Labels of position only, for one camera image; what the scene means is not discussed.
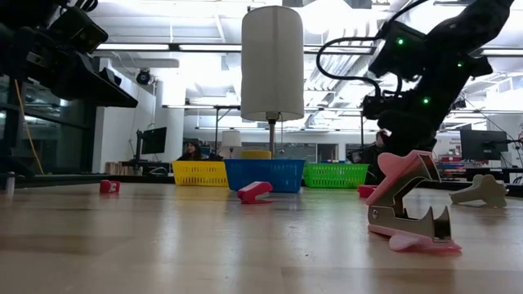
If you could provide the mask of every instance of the green basket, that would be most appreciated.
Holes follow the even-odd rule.
[[[305,185],[309,188],[356,189],[365,183],[368,164],[308,163]]]

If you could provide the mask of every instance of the staple remover jaw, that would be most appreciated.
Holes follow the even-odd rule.
[[[409,217],[403,197],[424,180],[440,181],[431,153],[412,151],[405,157],[381,154],[378,164],[385,180],[367,199],[369,231],[391,237],[392,250],[409,247],[435,250],[459,250],[450,232],[449,209],[434,219],[432,207],[422,219]]]

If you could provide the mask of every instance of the ceiling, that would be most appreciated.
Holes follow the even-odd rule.
[[[99,0],[99,6],[89,16],[110,35],[110,42],[190,42],[240,43],[241,20],[249,7],[281,5],[282,0]],[[306,32],[305,44],[323,44],[342,36],[371,36],[378,30],[381,20],[390,17],[409,0],[391,0],[388,6],[373,6],[372,10],[351,9],[343,0],[307,0],[297,8]],[[439,7],[432,2],[422,4],[404,15],[402,21],[424,33],[443,19],[457,15],[462,7]],[[502,33],[489,44],[492,47],[519,47],[523,43],[520,19],[523,0],[516,0],[512,14]],[[354,45],[366,45],[358,42]],[[125,52],[110,53],[116,67],[134,74],[138,67],[180,61],[186,81],[186,97],[192,104],[231,104],[239,101],[241,81],[239,53],[175,53]],[[370,56],[328,56],[326,69],[333,74],[361,75],[366,72]],[[484,107],[486,92],[496,89],[500,82],[519,76],[523,60],[493,58],[495,73],[470,81],[463,94]],[[315,56],[305,58],[305,102],[308,106],[357,107],[372,88],[359,82],[339,82],[324,77],[315,68]],[[384,78],[381,86],[395,90],[396,79]],[[404,85],[404,89],[413,85]],[[213,112],[199,111],[199,114]],[[312,125],[334,126],[352,123],[350,118],[326,112],[309,114]],[[368,122],[369,128],[376,128]]]

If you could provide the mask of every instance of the person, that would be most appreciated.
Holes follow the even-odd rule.
[[[374,144],[365,147],[361,152],[358,163],[369,165],[368,174],[365,178],[366,185],[379,185],[385,179],[385,175],[378,166],[378,155],[385,149],[387,138],[388,135],[385,131],[377,132]]]
[[[203,160],[202,151],[198,142],[189,142],[186,152],[178,159],[181,161]]]

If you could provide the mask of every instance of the blue basket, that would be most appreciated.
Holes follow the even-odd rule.
[[[266,181],[275,193],[298,193],[302,187],[305,160],[226,159],[229,188],[242,189],[254,181]]]

